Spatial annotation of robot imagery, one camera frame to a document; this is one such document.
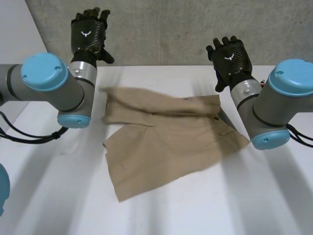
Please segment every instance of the carbon fiber hand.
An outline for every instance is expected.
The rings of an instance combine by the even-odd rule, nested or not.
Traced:
[[[213,44],[206,47],[208,58],[213,62],[218,83],[215,87],[217,92],[222,92],[231,82],[231,77],[245,71],[252,73],[252,64],[246,52],[245,46],[241,40],[232,36],[230,40],[227,37],[222,38],[223,45],[215,38]]]
[[[71,49],[74,55],[79,51],[87,51],[93,54],[97,60],[111,64],[114,59],[104,50],[108,27],[107,18],[110,11],[102,11],[98,19],[99,12],[100,8],[95,7],[92,10],[85,10],[83,14],[76,14],[76,18],[71,23]]]

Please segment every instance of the khaki garment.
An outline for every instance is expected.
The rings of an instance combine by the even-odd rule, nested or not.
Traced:
[[[218,118],[218,95],[173,98],[105,88],[105,124],[125,123],[104,142],[119,201],[203,170],[249,141]]]

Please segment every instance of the light blue cap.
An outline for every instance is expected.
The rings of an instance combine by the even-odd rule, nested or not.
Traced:
[[[257,135],[250,139],[256,149],[265,150],[277,148],[287,143],[290,139],[288,130],[271,131]]]
[[[66,82],[68,69],[56,55],[43,52],[25,60],[21,75],[24,83],[31,89],[49,92]]]
[[[58,123],[67,128],[86,128],[89,126],[90,119],[83,115],[58,115]]]
[[[299,59],[280,62],[270,73],[270,86],[287,96],[307,96],[313,94],[313,63]]]
[[[0,216],[2,216],[4,210],[3,205],[6,199],[10,195],[10,179],[4,166],[0,164]]]

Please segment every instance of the white surface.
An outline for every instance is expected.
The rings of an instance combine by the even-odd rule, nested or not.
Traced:
[[[0,64],[21,64],[27,56],[46,51],[24,0],[0,1]],[[0,107],[14,122],[28,102],[10,102]],[[0,118],[0,127],[9,127]]]
[[[255,66],[267,78],[271,66]],[[97,85],[142,87],[174,96],[214,94],[210,66],[102,67]],[[246,135],[229,90],[222,107]],[[119,203],[102,142],[120,126],[100,118],[105,99],[97,90],[88,129],[31,146],[0,140],[0,163],[11,178],[11,196],[0,218],[2,235],[312,235],[313,150],[290,141],[272,151],[250,144],[207,170]],[[57,111],[32,102],[16,126],[50,134]],[[293,120],[311,135],[313,114]]]

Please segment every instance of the concrete wall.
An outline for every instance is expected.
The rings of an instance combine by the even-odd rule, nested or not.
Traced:
[[[0,1],[0,32],[0,64],[21,64],[27,56],[46,51],[24,0]],[[8,102],[0,107],[0,111],[14,122],[27,104]],[[2,118],[0,127],[8,130]]]
[[[115,65],[208,65],[215,37],[240,37],[255,65],[313,61],[312,0],[26,0],[46,48],[67,62],[70,21],[109,9],[106,48]]]

